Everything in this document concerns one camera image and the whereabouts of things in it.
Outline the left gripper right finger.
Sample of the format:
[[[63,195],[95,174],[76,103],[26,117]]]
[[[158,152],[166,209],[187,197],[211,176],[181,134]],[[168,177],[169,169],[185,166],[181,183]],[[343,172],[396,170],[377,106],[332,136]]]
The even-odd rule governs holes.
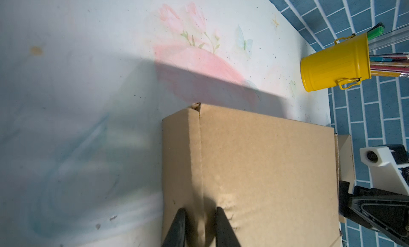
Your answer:
[[[241,247],[235,232],[221,207],[215,213],[215,239],[216,247]]]

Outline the cardboard sheet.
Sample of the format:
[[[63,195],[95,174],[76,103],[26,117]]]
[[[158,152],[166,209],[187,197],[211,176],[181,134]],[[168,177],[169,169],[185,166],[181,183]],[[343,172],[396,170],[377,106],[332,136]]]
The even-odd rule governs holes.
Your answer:
[[[222,210],[242,247],[338,247],[330,127],[196,104],[163,128],[163,236],[185,210],[187,247],[220,244]]]

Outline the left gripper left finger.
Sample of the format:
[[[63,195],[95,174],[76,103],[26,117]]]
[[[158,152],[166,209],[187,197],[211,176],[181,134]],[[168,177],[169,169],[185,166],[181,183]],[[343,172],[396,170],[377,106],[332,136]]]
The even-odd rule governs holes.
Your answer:
[[[186,210],[178,209],[162,247],[185,247]]]

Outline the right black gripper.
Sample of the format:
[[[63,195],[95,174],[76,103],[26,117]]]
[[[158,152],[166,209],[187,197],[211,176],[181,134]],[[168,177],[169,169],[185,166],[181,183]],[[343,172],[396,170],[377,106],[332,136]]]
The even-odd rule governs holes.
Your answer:
[[[409,245],[409,197],[378,188],[355,186],[350,194],[349,182],[340,181],[339,214],[396,244]]]

